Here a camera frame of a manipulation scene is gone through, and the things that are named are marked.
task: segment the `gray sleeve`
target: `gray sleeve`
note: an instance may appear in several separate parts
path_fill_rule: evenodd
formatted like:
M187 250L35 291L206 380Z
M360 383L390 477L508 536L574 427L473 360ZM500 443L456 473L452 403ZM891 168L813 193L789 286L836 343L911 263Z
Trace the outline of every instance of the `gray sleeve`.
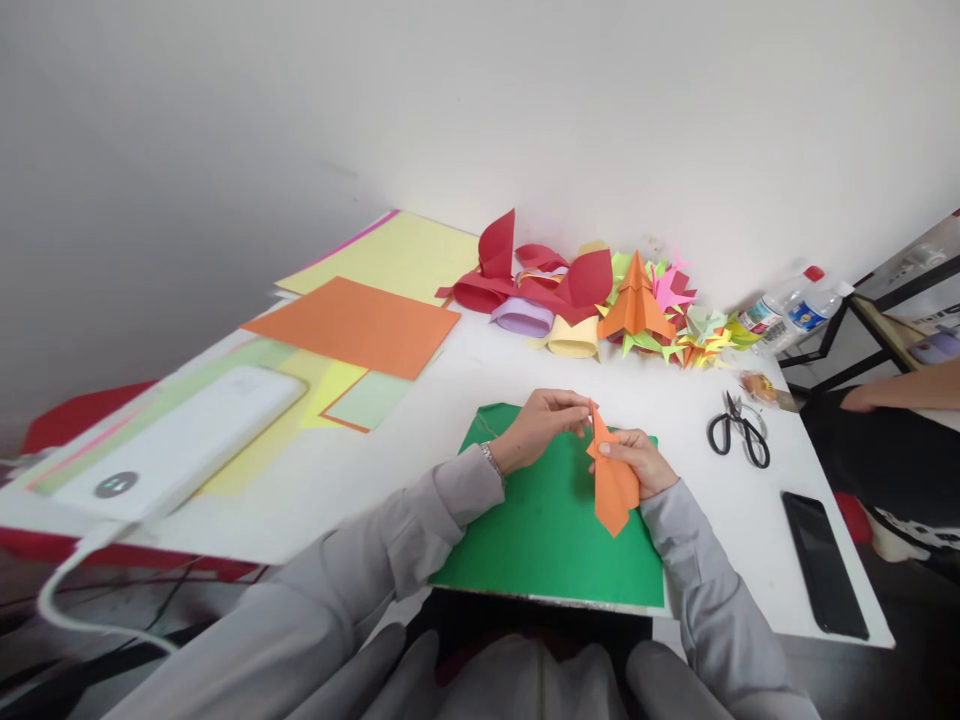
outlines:
M680 595L687 661L736 718L817 718L743 578L681 480L640 506Z
M250 588L108 717L285 717L501 502L500 476L479 447L467 448Z

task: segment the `bottle label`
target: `bottle label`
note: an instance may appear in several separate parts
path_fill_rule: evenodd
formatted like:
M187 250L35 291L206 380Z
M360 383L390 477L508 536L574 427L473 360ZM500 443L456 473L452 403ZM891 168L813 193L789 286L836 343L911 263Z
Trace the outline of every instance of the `bottle label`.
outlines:
M737 320L744 328L754 335L763 335L778 322L783 320L783 315L779 315L770 309L763 298L757 300L753 305L741 312Z
M827 321L823 315L815 313L813 310L811 310L810 306L807 305L806 302L800 303L790 311L790 319L793 321L794 325L807 332L813 330L820 323Z

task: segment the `white power bank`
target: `white power bank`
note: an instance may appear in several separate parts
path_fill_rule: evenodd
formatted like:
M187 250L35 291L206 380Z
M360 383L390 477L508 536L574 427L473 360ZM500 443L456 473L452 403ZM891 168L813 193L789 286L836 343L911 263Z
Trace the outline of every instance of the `white power bank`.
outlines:
M274 370L233 368L52 499L129 523L169 515L305 390L297 378Z

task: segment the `black scissors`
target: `black scissors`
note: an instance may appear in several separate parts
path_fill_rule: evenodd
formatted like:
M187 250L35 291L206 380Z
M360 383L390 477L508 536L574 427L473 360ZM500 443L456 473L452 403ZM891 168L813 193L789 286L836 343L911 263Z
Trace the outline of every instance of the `black scissors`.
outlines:
M726 400L727 411L723 413L723 415L717 415L717 417L710 421L710 425L707 426L707 440L710 441L710 447L713 448L715 453L720 455L729 453L730 425L737 423L740 425L743 436L747 440L747 457L750 458L750 462L761 470L770 467L770 448L767 447L767 441L763 439L763 435L753 426L753 423L740 414L743 402L740 399L735 401L730 396L730 393L725 393L725 395L726 397L724 399ZM717 445L714 429L717 427L717 423L721 421L723 422L723 444Z

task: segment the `smartphone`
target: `smartphone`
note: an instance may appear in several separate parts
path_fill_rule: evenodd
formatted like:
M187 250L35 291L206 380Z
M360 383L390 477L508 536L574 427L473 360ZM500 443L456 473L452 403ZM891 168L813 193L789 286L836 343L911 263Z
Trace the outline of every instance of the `smartphone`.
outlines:
M785 492L783 505L817 625L828 633L866 640L867 623L823 504Z

